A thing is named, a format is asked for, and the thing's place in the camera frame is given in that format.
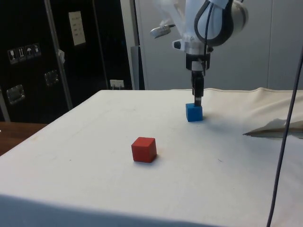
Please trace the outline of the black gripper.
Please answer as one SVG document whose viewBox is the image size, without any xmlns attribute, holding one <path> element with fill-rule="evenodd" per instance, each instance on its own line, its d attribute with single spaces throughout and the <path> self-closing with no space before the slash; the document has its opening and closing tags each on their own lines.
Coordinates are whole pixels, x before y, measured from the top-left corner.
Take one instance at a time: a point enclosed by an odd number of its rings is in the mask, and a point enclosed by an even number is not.
<svg viewBox="0 0 303 227">
<path fill-rule="evenodd" d="M 194 105 L 202 105 L 202 97 L 204 95 L 204 77 L 202 71 L 209 69 L 210 56 L 209 53 L 206 56 L 186 54 L 186 69 L 191 71 Z"/>
</svg>

